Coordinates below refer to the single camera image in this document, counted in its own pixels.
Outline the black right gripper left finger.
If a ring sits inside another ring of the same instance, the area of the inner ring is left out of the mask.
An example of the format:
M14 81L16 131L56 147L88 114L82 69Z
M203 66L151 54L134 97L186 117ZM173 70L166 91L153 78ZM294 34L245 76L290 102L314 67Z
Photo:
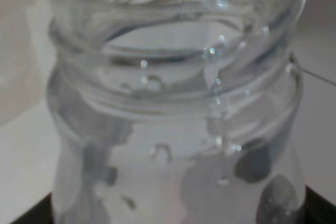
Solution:
M33 208L21 215L12 224L53 224L51 194L48 194Z

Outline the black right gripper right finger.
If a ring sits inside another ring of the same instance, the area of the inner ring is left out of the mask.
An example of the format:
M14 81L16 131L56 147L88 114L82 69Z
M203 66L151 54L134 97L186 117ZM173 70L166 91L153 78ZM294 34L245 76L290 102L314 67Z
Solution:
M335 205L306 187L305 224L336 224Z

